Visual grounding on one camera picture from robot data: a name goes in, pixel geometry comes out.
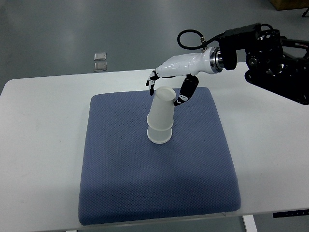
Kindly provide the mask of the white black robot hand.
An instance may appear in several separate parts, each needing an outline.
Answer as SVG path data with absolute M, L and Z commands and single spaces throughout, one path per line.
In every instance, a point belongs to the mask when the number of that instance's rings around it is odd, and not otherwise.
M 187 102 L 193 96 L 199 84 L 197 74 L 200 72 L 217 74 L 223 68 L 224 64 L 220 49 L 218 47 L 210 47 L 201 53 L 184 54 L 169 58 L 151 72 L 146 86 L 149 87 L 149 92 L 152 96 L 155 92 L 156 80 L 185 76 L 179 96 L 174 102 L 174 106 L 178 106 Z

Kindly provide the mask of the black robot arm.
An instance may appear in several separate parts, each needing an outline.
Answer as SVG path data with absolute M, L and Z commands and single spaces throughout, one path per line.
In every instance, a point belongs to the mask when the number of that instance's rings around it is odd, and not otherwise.
M 237 51 L 244 50 L 248 71 L 247 82 L 295 101 L 309 103 L 309 54 L 294 57 L 284 47 L 309 50 L 303 40 L 287 39 L 278 29 L 268 25 L 266 30 L 256 23 L 230 29 L 218 35 L 223 66 L 233 70 L 237 65 Z

